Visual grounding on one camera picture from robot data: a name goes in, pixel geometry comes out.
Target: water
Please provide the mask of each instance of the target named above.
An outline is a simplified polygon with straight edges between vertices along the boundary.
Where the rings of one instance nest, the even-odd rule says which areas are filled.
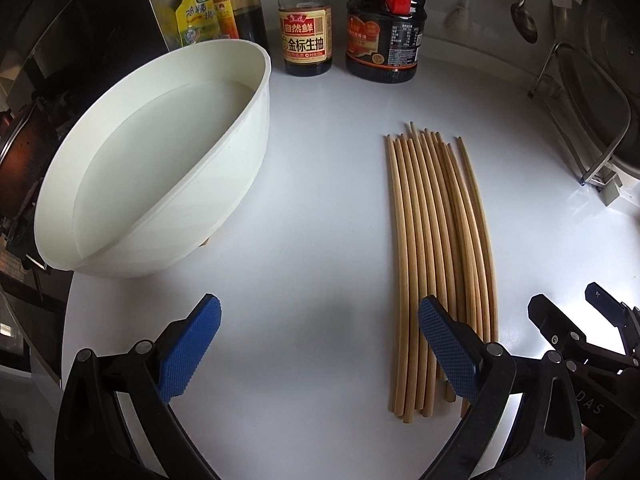
[[[73,231],[87,257],[126,233],[213,147],[254,91],[205,81],[168,92],[129,116],[80,184]]]

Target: hanging utensil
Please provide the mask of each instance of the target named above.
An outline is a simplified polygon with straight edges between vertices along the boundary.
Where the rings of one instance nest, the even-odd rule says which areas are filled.
[[[520,35],[529,43],[535,43],[538,40],[538,28],[533,16],[524,6],[526,1],[520,0],[511,5],[511,19]]]

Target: soy sauce bottle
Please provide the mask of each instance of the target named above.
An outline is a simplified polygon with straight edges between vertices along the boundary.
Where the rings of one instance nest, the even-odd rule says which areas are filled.
[[[278,0],[284,65],[295,76],[323,74],[332,64],[329,0]]]
[[[424,0],[349,0],[347,69],[370,81],[409,81],[426,19]]]
[[[260,0],[213,0],[223,37],[249,40],[267,52],[267,30]]]

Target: bottle label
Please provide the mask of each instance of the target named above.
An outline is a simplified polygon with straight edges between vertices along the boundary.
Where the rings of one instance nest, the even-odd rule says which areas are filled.
[[[284,59],[291,63],[320,63],[331,57],[331,7],[281,10]]]
[[[234,18],[234,9],[231,6],[231,0],[213,0],[216,16],[218,17],[218,25],[220,32],[228,38],[238,40],[238,28],[236,27],[236,19]]]
[[[375,16],[347,18],[347,56],[386,70],[405,70],[418,63],[423,23],[377,20]]]

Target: screw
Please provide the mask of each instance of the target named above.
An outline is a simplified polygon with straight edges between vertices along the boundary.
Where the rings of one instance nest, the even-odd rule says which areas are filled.
[[[554,350],[549,350],[549,352],[546,353],[546,358],[549,359],[552,363],[556,364],[562,361],[562,356]]]
[[[91,350],[89,350],[88,348],[83,348],[76,355],[76,359],[78,359],[78,361],[80,361],[81,363],[87,361],[89,357],[91,357]]]
[[[147,339],[139,341],[136,344],[136,354],[147,354],[153,348],[153,346],[153,343],[151,341],[148,341]]]
[[[498,343],[489,343],[486,346],[486,351],[494,357],[500,357],[504,354],[504,348],[502,348],[502,345]]]

